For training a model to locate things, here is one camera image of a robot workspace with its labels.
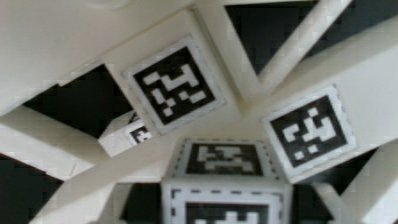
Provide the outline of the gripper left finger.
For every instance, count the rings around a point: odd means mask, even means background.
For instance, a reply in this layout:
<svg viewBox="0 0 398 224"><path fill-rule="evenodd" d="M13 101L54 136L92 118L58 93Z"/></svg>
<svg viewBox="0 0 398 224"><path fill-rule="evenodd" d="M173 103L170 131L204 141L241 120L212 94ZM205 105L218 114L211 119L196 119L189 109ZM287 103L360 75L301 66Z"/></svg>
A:
<svg viewBox="0 0 398 224"><path fill-rule="evenodd" d="M88 224L127 224L122 220L122 211L131 191L131 184L117 183L111 187L109 196L97 219Z"/></svg>

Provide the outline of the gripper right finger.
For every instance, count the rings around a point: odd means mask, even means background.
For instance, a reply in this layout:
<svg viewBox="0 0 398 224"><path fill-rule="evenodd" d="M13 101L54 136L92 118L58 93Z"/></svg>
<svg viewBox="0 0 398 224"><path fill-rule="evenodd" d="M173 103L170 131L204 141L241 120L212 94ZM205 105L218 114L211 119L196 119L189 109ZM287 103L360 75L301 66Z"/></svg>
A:
<svg viewBox="0 0 398 224"><path fill-rule="evenodd" d="M314 188L316 194L333 218L332 224L349 224L346 206L332 185L326 183L312 183L310 186Z"/></svg>

